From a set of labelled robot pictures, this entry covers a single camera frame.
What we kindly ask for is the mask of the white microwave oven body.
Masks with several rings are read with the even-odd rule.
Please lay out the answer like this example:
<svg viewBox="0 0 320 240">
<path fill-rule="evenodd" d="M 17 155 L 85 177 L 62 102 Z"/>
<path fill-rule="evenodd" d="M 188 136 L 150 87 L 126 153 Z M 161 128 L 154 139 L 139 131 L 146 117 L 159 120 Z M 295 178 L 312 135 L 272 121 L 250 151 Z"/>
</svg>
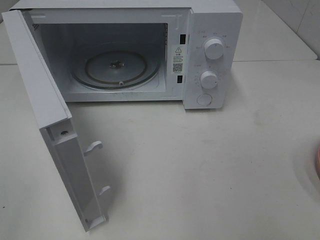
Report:
<svg viewBox="0 0 320 240">
<path fill-rule="evenodd" d="M 243 14 L 232 0 L 21 0 L 9 11 L 27 13 L 34 40 L 67 102 L 182 101 L 186 109 L 218 109 L 224 102 Z M 205 55 L 211 38 L 224 42 L 223 56 Z M 106 51 L 160 58 L 149 81 L 100 90 L 72 77 L 74 62 Z M 201 74 L 215 72 L 217 86 L 204 89 Z M 210 105 L 197 98 L 212 96 Z"/>
</svg>

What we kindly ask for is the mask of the pink round plate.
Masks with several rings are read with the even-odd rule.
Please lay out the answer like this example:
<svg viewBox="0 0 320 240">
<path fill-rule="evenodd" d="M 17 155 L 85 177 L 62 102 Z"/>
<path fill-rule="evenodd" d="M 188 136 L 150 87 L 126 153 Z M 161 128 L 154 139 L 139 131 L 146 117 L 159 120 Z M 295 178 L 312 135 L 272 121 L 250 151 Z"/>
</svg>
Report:
<svg viewBox="0 0 320 240">
<path fill-rule="evenodd" d="M 320 146 L 318 147 L 315 155 L 315 170 L 318 178 L 320 179 Z"/>
</svg>

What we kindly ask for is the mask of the white microwave door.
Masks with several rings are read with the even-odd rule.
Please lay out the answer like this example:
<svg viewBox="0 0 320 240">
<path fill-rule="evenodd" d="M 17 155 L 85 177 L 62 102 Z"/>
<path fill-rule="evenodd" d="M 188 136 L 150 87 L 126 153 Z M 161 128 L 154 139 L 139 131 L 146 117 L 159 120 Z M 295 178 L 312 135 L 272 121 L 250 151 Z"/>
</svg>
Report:
<svg viewBox="0 0 320 240">
<path fill-rule="evenodd" d="M 94 141 L 86 149 L 81 147 L 72 114 L 34 39 L 28 14 L 10 10 L 4 12 L 2 18 L 39 132 L 87 232 L 108 218 L 99 197 L 110 187 L 105 186 L 97 193 L 86 163 L 86 157 L 103 144 Z"/>
</svg>

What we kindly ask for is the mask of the round white door button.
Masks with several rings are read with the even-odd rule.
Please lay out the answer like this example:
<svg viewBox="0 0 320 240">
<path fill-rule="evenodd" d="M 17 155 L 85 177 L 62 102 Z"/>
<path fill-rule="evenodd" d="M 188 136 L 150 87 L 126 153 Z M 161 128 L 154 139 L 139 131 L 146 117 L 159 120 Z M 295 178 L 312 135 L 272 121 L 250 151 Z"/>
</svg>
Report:
<svg viewBox="0 0 320 240">
<path fill-rule="evenodd" d="M 212 103 L 212 96 L 210 94 L 204 93 L 201 94 L 196 101 L 201 106 L 208 106 Z"/>
</svg>

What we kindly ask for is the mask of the upper white power knob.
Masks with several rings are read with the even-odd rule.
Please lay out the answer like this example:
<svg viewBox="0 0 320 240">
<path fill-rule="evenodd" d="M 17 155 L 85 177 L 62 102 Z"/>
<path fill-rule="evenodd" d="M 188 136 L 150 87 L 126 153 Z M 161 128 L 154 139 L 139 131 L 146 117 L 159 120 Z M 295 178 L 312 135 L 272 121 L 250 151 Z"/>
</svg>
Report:
<svg viewBox="0 0 320 240">
<path fill-rule="evenodd" d="M 205 56 L 210 60 L 217 60 L 223 56 L 225 44 L 222 39 L 214 37 L 204 43 Z"/>
</svg>

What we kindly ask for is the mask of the white timer knob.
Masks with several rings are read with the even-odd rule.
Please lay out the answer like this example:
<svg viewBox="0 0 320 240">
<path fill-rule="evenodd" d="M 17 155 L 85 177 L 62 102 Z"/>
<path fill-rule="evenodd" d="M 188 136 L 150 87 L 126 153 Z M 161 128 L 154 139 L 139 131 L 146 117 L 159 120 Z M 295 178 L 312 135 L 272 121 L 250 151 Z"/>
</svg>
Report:
<svg viewBox="0 0 320 240">
<path fill-rule="evenodd" d="M 218 75 L 214 71 L 205 71 L 200 76 L 201 87 L 213 89 L 218 84 Z"/>
</svg>

